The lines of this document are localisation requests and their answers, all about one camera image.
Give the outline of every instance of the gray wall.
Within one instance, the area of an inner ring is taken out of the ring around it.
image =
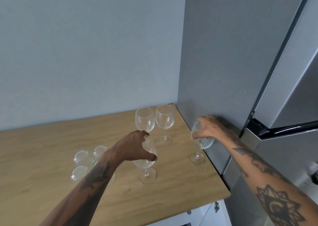
[[[0,130],[177,101],[185,0],[0,6]]]
[[[242,129],[301,0],[186,0],[177,107]],[[229,153],[206,150],[218,172]]]

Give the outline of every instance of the refrigerator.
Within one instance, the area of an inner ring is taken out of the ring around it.
[[[177,108],[223,117],[318,203],[318,0],[186,0]],[[229,152],[205,153],[233,226],[273,225]]]

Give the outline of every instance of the wooden shelf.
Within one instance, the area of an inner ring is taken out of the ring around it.
[[[136,130],[135,110],[0,132],[0,221],[3,225],[38,225],[73,187],[76,152],[108,148]],[[138,181],[129,161],[116,170],[97,207],[92,226],[143,226],[230,196],[206,157],[193,166],[190,130],[179,112],[168,129],[173,142],[157,146],[153,184]],[[157,125],[150,136],[164,131]]]

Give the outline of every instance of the tattooed arm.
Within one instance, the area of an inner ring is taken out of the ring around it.
[[[231,153],[249,188],[276,226],[318,225],[318,205],[213,116],[200,117],[193,138],[216,138]]]
[[[88,226],[116,168],[124,160],[156,161],[157,156],[142,148],[143,131],[133,131],[104,152],[94,168],[46,217],[40,226]]]

